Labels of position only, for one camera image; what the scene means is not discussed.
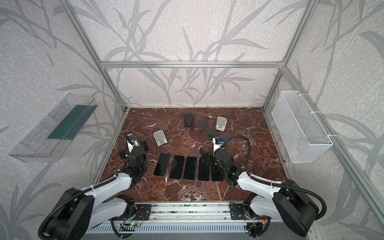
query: white wire basket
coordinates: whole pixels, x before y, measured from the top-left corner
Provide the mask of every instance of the white wire basket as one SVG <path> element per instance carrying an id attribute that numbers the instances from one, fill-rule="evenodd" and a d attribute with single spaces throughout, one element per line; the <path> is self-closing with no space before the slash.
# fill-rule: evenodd
<path id="1" fill-rule="evenodd" d="M 272 116 L 293 163 L 313 162 L 333 145 L 299 91 L 282 91 Z"/>

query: marble table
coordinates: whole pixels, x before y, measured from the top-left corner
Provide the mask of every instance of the marble table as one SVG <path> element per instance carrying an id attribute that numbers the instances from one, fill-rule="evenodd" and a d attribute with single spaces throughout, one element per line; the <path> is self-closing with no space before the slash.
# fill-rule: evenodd
<path id="1" fill-rule="evenodd" d="M 195 128 L 184 127 L 184 114 L 193 114 Z M 119 157 L 124 149 L 123 134 L 133 133 L 136 139 L 144 139 L 148 144 L 148 171 L 140 182 L 123 192 L 137 202 L 149 201 L 243 201 L 250 192 L 229 187 L 222 182 L 201 182 L 170 179 L 169 170 L 173 156 L 200 157 L 199 149 L 212 151 L 212 142 L 206 139 L 206 130 L 198 129 L 199 120 L 206 119 L 210 128 L 215 128 L 218 116 L 227 118 L 224 132 L 217 131 L 218 137 L 226 133 L 232 136 L 242 134 L 251 140 L 252 151 L 250 171 L 261 177 L 283 181 L 286 178 L 276 146 L 273 143 L 268 125 L 261 108 L 131 108 L 101 180 L 108 179 L 121 168 L 125 160 Z M 163 130 L 168 140 L 160 147 L 154 141 L 153 133 Z M 235 164 L 245 167 L 247 143 L 241 138 L 234 139 L 225 147 L 234 157 Z M 171 154 L 165 177 L 154 176 L 153 172 L 160 153 Z"/>

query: smartphone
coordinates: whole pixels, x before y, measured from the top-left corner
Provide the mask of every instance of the smartphone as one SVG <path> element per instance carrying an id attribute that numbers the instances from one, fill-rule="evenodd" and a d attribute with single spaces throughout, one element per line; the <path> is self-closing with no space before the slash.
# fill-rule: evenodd
<path id="1" fill-rule="evenodd" d="M 209 181 L 209 164 L 207 163 L 207 160 L 204 162 L 203 158 L 199 158 L 199 169 L 197 171 L 197 180 L 199 181 Z"/>
<path id="2" fill-rule="evenodd" d="M 211 178 L 214 182 L 220 182 L 224 180 L 224 176 L 218 171 L 215 161 L 211 163 Z"/>
<path id="3" fill-rule="evenodd" d="M 195 180 L 196 175 L 196 157 L 187 157 L 185 161 L 184 175 L 183 179 L 185 180 Z"/>
<path id="4" fill-rule="evenodd" d="M 164 177 L 167 172 L 170 154 L 160 153 L 153 175 Z"/>
<path id="5" fill-rule="evenodd" d="M 184 166 L 184 156 L 176 155 L 172 161 L 172 167 L 170 168 L 169 178 L 181 179 Z"/>

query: green mat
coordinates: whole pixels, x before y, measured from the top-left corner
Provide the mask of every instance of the green mat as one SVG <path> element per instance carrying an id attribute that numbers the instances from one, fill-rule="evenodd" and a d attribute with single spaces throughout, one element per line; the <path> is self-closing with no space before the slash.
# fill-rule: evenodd
<path id="1" fill-rule="evenodd" d="M 51 132 L 48 139 L 62 139 L 65 137 L 67 140 L 73 140 L 96 107 L 97 105 L 76 105 Z"/>

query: metal rail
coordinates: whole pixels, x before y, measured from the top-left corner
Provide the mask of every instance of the metal rail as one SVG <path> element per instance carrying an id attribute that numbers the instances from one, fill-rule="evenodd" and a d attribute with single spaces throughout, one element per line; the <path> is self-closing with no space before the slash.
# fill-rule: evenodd
<path id="1" fill-rule="evenodd" d="M 85 30 L 83 29 L 83 26 L 81 25 L 79 19 L 77 18 L 77 15 L 72 8 L 71 4 L 69 3 L 69 0 L 59 0 L 61 7 L 63 9 L 63 12 L 65 15 L 67 15 L 69 21 L 71 22 L 73 28 L 76 30 L 77 34 L 79 35 L 81 41 L 83 42 L 85 48 L 87 49 L 88 53 L 90 54 L 96 68 L 99 70 L 100 75 L 103 77 L 104 81 L 106 82 L 107 86 L 111 89 L 113 95 L 121 105 L 121 107 L 125 110 L 125 102 L 120 96 L 120 94 L 117 91 L 116 86 L 113 84 L 112 80 L 109 78 L 107 72 L 101 67 L 99 57 L 96 54 L 95 48 L 92 46 L 91 41 L 89 40 L 87 34 L 85 33 Z"/>
<path id="2" fill-rule="evenodd" d="M 102 61 L 103 68 L 281 68 L 281 61 Z"/>

